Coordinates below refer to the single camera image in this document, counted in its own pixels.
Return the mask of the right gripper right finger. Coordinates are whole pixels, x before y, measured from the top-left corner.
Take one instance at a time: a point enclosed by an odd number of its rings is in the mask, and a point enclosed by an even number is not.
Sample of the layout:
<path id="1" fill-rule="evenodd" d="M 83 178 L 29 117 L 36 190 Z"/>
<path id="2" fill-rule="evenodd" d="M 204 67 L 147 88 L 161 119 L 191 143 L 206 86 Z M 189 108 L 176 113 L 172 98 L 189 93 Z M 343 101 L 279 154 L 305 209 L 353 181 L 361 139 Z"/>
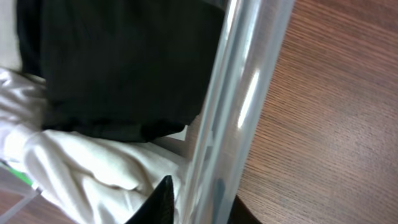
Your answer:
<path id="1" fill-rule="evenodd" d="M 235 197 L 227 224 L 262 224 L 247 208 L 244 202 Z"/>

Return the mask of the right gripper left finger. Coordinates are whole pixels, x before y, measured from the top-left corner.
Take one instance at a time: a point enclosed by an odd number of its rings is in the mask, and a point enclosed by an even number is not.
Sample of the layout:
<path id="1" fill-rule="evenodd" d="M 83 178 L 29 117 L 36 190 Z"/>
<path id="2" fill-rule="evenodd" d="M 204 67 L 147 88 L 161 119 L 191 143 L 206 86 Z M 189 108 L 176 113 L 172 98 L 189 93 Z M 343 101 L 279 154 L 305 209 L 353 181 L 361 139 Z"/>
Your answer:
<path id="1" fill-rule="evenodd" d="M 125 224 L 173 224 L 174 185 L 166 175 L 146 202 Z"/>

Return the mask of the clear plastic storage bin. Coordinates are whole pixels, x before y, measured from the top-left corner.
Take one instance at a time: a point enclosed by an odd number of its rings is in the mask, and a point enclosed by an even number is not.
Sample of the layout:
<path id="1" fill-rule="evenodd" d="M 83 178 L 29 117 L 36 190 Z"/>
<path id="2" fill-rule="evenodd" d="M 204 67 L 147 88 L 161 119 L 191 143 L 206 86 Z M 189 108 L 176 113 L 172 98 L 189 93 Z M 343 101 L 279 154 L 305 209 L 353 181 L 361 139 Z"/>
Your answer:
<path id="1" fill-rule="evenodd" d="M 228 222 L 294 5 L 292 1 L 206 2 L 224 11 L 224 22 L 203 106 L 188 125 L 185 140 L 166 135 L 148 142 L 124 142 L 156 144 L 183 159 L 179 223 Z M 19 71 L 2 69 L 43 79 L 45 97 L 44 78 L 24 72 L 22 66 Z M 45 197 L 25 172 L 2 160 L 1 167 L 17 178 L 13 184 L 1 182 L 1 189 L 21 198 L 1 214 L 6 223 L 32 199 Z"/>

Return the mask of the white printed t-shirt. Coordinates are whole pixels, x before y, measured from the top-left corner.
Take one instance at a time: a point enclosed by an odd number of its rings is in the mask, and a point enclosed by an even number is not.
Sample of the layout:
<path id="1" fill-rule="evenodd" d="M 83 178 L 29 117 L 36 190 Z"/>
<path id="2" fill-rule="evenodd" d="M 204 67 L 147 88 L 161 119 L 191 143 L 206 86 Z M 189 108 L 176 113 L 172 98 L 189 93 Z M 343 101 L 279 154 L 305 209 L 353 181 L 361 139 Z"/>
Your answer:
<path id="1" fill-rule="evenodd" d="M 183 159 L 152 143 L 124 143 L 40 128 L 44 81 L 1 70 L 1 160 L 78 223 L 126 223 L 164 177 L 180 222 Z"/>

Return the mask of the black garment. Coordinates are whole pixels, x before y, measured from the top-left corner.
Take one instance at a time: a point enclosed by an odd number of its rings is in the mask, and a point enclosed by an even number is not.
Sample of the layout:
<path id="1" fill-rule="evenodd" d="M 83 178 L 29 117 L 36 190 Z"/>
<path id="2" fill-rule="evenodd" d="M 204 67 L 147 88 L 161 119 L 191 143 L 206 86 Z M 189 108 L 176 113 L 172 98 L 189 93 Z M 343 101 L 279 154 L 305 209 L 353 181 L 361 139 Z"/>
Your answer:
<path id="1" fill-rule="evenodd" d="M 181 132 L 223 22 L 203 0 L 17 0 L 22 70 L 45 80 L 41 127 L 122 142 Z"/>

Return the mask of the cream cloth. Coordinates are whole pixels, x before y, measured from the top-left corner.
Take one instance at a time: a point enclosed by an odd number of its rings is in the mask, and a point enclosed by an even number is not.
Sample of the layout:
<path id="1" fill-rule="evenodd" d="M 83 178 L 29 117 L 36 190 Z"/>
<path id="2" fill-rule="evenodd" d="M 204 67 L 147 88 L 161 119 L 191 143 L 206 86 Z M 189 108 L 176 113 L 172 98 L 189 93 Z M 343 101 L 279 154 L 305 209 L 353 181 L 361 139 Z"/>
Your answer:
<path id="1" fill-rule="evenodd" d="M 16 32 L 16 1 L 1 0 L 1 67 L 19 71 L 22 66 Z"/>

